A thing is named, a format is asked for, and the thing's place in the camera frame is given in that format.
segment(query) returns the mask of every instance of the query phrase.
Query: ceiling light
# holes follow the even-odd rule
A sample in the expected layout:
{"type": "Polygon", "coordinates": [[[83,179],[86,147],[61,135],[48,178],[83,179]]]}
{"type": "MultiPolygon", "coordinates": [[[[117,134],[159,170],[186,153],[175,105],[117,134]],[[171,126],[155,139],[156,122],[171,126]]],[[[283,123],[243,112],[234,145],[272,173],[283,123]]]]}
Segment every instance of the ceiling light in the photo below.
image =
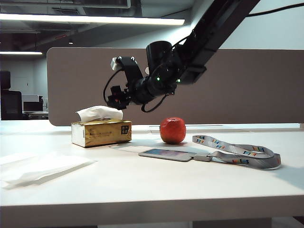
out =
{"type": "Polygon", "coordinates": [[[0,55],[42,55],[39,51],[0,51],[0,55]]]}
{"type": "Polygon", "coordinates": [[[23,20],[44,22],[91,22],[91,23],[120,23],[120,24],[151,24],[151,25],[183,25],[184,19],[161,18],[123,18],[123,17],[89,17],[66,15],[32,15],[0,13],[0,20],[23,20]]]}

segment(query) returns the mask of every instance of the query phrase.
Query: apple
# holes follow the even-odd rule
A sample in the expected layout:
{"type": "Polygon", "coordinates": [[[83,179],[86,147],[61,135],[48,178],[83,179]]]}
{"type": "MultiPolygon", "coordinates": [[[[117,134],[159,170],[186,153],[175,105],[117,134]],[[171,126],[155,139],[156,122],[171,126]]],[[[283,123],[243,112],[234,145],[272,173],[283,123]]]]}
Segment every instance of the apple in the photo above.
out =
{"type": "Polygon", "coordinates": [[[186,136],[184,120],[178,117],[164,119],[160,125],[160,134],[165,143],[179,144],[186,136]]]}

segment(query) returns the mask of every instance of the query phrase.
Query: lanyard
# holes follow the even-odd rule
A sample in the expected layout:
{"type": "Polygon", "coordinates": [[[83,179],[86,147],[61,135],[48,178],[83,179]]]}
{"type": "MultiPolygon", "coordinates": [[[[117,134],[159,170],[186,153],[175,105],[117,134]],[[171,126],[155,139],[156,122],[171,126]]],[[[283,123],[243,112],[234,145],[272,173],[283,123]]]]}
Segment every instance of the lanyard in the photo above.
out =
{"type": "Polygon", "coordinates": [[[248,144],[230,144],[212,138],[207,135],[195,135],[192,138],[194,143],[219,149],[229,153],[215,151],[206,155],[195,155],[194,160],[209,162],[216,157],[224,162],[232,164],[244,164],[259,169],[270,169],[281,164],[281,157],[278,153],[264,146],[254,146],[248,144]]]}

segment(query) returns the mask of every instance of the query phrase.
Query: gold tissue box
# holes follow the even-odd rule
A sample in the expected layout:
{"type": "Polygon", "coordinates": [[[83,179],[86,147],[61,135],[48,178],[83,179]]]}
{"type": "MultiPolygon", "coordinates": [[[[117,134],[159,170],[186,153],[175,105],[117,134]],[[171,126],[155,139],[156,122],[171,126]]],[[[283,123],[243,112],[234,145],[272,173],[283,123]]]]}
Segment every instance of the gold tissue box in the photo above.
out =
{"type": "Polygon", "coordinates": [[[72,143],[83,146],[100,146],[127,142],[132,139],[132,122],[107,119],[72,123],[72,143]]]}

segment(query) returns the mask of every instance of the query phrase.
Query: office chair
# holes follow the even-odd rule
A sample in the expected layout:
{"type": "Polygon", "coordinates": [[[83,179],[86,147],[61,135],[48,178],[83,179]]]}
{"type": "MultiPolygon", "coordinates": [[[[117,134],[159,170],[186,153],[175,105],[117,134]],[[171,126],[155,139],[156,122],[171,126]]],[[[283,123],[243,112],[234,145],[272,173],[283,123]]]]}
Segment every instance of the office chair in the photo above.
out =
{"type": "Polygon", "coordinates": [[[2,120],[22,120],[22,97],[19,91],[10,91],[10,72],[0,71],[0,101],[2,120]]]}
{"type": "Polygon", "coordinates": [[[23,119],[21,92],[1,90],[1,119],[23,119]]]}

